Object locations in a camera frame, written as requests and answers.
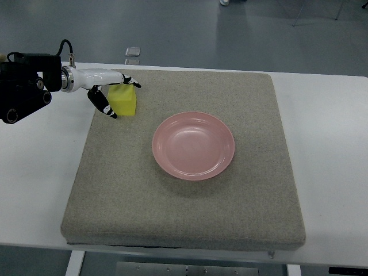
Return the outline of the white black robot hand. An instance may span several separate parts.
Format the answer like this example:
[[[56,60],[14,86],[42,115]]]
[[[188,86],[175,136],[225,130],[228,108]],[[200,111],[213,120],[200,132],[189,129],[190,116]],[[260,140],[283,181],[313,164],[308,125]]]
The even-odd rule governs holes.
[[[99,89],[100,86],[110,85],[141,85],[132,77],[123,73],[106,69],[82,69],[78,70],[71,66],[62,67],[62,88],[66,93],[75,92],[80,88],[88,90],[87,96],[91,103],[103,114],[117,118],[107,98]]]

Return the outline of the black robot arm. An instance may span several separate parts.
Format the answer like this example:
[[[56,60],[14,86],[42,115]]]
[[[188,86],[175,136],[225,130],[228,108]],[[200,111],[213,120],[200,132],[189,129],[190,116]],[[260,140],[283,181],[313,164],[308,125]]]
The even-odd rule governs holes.
[[[62,40],[55,55],[47,53],[7,54],[1,62],[1,120],[14,124],[51,103],[52,92],[69,89],[71,74],[62,68],[61,52],[69,46],[70,66],[75,67],[72,44]]]

